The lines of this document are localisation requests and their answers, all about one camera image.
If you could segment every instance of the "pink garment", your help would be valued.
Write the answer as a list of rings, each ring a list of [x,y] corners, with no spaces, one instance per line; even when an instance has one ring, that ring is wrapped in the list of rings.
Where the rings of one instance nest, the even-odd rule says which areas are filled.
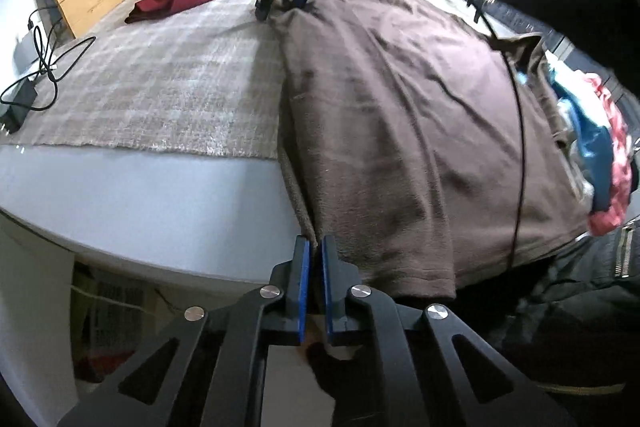
[[[593,87],[611,124],[611,139],[613,141],[613,164],[611,165],[611,188],[609,191],[611,205],[609,210],[589,215],[591,235],[604,235],[623,224],[626,208],[629,206],[631,165],[626,154],[626,123],[620,110],[613,102],[609,89],[604,87],[602,79],[597,74],[587,73],[584,74],[584,81]]]

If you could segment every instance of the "silver screw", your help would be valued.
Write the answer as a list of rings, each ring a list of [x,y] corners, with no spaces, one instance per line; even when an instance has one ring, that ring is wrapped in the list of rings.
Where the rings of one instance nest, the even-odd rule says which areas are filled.
[[[351,295],[357,297],[358,299],[364,299],[365,297],[369,297],[371,295],[371,288],[364,284],[356,284],[351,287]]]
[[[260,295],[265,299],[274,299],[280,295],[280,288],[268,284],[267,286],[260,288]]]
[[[440,304],[432,304],[427,308],[427,313],[432,319],[441,321],[449,316],[449,311]]]
[[[200,306],[192,306],[187,308],[184,312],[184,318],[189,322],[199,321],[204,317],[204,310]]]

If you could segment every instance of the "power adapter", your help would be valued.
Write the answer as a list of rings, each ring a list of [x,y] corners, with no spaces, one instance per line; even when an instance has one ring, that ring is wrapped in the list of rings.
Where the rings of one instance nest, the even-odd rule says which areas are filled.
[[[31,107],[37,95],[33,82],[25,78],[11,94],[6,94],[3,99]],[[22,127],[29,111],[29,109],[18,105],[0,103],[0,127],[9,131],[10,134],[17,132]]]

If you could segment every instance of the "jacket zipper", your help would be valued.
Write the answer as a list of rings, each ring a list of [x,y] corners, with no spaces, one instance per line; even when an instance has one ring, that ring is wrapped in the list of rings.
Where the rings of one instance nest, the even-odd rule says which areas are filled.
[[[631,243],[636,229],[635,220],[622,227],[620,242],[616,251],[616,277],[629,277],[629,264],[631,263]]]

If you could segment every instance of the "blue garment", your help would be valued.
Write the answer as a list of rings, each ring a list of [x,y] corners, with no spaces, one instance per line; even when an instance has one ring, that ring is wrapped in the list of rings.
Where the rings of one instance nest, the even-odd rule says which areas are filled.
[[[590,84],[578,74],[561,73],[550,68],[549,84],[566,105],[574,125],[584,174],[593,185],[593,212],[610,205],[613,142],[609,118]]]

